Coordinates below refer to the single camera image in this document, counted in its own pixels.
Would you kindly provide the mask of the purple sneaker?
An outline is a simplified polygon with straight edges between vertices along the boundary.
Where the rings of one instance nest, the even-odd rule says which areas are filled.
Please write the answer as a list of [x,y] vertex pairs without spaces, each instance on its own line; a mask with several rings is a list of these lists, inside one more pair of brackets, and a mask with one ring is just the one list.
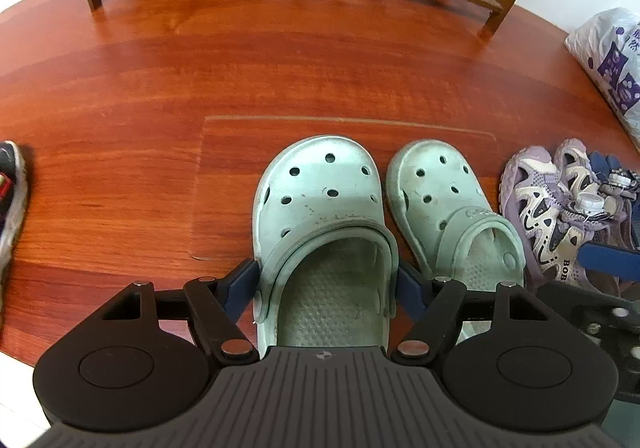
[[554,164],[560,172],[562,208],[556,222],[560,234],[560,267],[556,278],[570,286],[612,296],[630,289],[613,275],[585,268],[578,250],[588,242],[634,250],[632,209],[638,201],[634,179],[622,168],[603,174],[593,169],[584,143],[568,138],[555,150]]
[[500,178],[499,206],[522,240],[529,291],[551,281],[602,290],[593,284],[577,255],[584,243],[605,228],[605,221],[575,211],[547,149],[530,146],[512,156]]

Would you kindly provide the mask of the mint green clog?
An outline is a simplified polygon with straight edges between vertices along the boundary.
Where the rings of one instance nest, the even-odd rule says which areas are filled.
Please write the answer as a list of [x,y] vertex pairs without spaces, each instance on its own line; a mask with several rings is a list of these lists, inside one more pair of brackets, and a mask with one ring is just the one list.
[[469,161],[440,140],[410,142],[393,156],[385,192],[424,278],[471,291],[524,286],[525,255],[514,226],[490,206]]
[[385,348],[399,264],[378,168],[362,145],[312,136],[262,173],[252,215],[257,348]]

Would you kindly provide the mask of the white purple plastic bag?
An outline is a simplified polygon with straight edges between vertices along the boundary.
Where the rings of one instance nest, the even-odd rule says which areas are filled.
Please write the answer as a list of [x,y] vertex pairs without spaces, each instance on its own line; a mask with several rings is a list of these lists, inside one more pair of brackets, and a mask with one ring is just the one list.
[[626,8],[599,12],[567,35],[564,45],[639,148],[639,15]]

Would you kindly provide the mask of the purple sneaker on table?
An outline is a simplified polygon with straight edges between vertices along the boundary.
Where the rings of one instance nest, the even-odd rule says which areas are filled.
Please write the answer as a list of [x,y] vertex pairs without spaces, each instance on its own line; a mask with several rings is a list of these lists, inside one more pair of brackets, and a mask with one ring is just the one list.
[[634,250],[632,209],[638,201],[634,179],[622,168],[603,174],[593,169],[584,143],[568,138],[555,150],[554,164],[560,172],[562,208],[556,222],[560,234],[560,267],[556,278],[570,286],[612,296],[630,289],[613,275],[585,268],[578,250],[588,242]]

